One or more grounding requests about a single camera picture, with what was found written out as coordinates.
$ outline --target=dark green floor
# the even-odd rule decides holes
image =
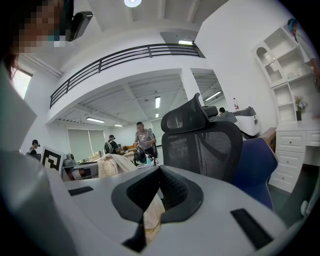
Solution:
[[[288,227],[303,218],[300,212],[301,204],[311,198],[318,174],[319,166],[303,164],[292,193],[268,184],[273,211]]]

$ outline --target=pillar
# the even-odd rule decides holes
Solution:
[[[180,78],[186,93],[186,96],[188,98],[188,101],[190,101],[196,93],[199,93],[199,102],[201,106],[204,106],[204,100],[202,99],[202,95],[200,93],[198,84],[196,82],[196,79],[194,77],[194,74],[192,73],[190,68],[182,68],[180,72]]]

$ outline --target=flower vase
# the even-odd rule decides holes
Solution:
[[[296,120],[297,120],[297,121],[301,121],[301,111],[299,111],[299,110],[296,111],[296,112],[295,112],[295,115],[296,115]]]

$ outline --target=white ceiling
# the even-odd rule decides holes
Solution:
[[[197,72],[194,73],[194,77],[204,100],[221,90],[213,71]],[[155,97],[161,97],[158,109],[155,107]],[[159,118],[162,118],[167,112],[180,107],[187,101],[187,95],[178,74],[154,76],[109,88],[81,101],[57,119],[110,127],[114,124],[129,125],[139,121],[154,120],[156,113],[159,113]],[[86,120],[88,117],[104,120],[105,123],[88,121]]]
[[[190,29],[198,31],[201,23],[228,0],[142,0],[130,8],[124,0],[74,0],[74,13],[92,11],[93,18],[82,37],[66,42],[65,47],[53,47],[43,42],[33,52],[34,57],[56,70],[92,42],[141,28]]]

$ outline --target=black mesh office chair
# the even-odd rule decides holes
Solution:
[[[163,163],[231,182],[241,155],[241,131],[232,122],[209,122],[199,95],[162,118]]]

